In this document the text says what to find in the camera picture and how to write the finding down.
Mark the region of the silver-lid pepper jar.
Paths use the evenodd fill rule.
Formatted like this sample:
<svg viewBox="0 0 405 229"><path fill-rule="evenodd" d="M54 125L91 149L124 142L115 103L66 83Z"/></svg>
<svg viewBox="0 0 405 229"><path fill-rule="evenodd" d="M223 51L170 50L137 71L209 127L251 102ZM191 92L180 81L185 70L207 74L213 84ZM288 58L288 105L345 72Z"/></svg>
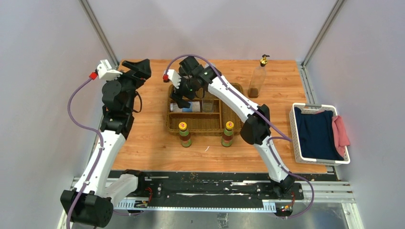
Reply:
<svg viewBox="0 0 405 229"><path fill-rule="evenodd" d="M199 113L201 112L201 102L189 102L189 108L179 108L176 103L170 103L170 111L175 113Z"/></svg>

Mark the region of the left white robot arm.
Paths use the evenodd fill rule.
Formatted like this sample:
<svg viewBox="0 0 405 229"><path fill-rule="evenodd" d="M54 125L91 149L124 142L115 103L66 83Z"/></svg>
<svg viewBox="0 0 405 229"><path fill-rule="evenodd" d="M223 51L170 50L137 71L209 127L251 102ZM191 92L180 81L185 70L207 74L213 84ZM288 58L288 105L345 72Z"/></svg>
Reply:
<svg viewBox="0 0 405 229"><path fill-rule="evenodd" d="M133 126L138 89L151 77L149 59L123 61L122 65L126 71L113 68L108 60L101 60L86 81L105 81L103 119L99 128L87 127L98 141L78 182L71 190L64 190L60 197L67 215L67 228L72 223L103 228L110 222L115 206L129 194L153 196L152 189L145 183L145 174L138 170L125 170L117 181L106 185L115 158Z"/></svg>

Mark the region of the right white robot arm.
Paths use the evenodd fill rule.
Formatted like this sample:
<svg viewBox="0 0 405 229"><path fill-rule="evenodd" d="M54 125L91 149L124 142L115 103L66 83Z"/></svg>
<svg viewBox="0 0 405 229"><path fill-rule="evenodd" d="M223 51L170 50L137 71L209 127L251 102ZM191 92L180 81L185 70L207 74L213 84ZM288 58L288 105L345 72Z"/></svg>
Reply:
<svg viewBox="0 0 405 229"><path fill-rule="evenodd" d="M271 130L278 132L281 139L291 139L271 123L269 107L245 97L207 59L195 54L183 54L175 60L181 61L179 70L167 66L162 77L164 82L174 87L171 99L178 107L189 108L186 99L193 99L196 92L203 89L224 102L243 122L240 132L242 139L252 145L264 161L273 184L273 194L278 199L287 198L295 179L276 149Z"/></svg>

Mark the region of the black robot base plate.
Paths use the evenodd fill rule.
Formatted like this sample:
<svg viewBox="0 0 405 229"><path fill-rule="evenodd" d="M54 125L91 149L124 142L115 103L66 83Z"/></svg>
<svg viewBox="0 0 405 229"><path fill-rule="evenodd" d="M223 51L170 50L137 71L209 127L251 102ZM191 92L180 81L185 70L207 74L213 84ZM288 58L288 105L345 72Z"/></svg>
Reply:
<svg viewBox="0 0 405 229"><path fill-rule="evenodd" d="M258 210L267 201L304 199L300 183L282 191L267 173L146 171L142 183L125 198L134 202L131 208Z"/></svg>

